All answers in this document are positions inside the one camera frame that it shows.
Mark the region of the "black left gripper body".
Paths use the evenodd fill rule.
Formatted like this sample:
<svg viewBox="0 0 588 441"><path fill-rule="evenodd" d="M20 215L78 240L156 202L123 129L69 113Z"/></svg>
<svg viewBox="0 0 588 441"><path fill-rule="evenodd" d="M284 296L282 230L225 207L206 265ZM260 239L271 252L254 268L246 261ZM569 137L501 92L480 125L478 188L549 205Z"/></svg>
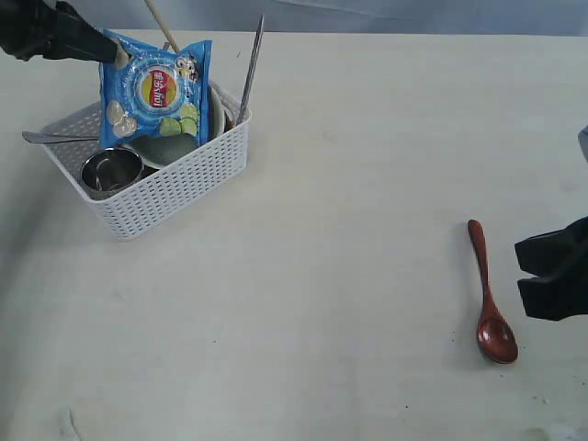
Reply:
<svg viewBox="0 0 588 441"><path fill-rule="evenodd" d="M1 0L1 49L23 62L35 56L57 60L53 46L56 24L55 5L46 1Z"/></svg>

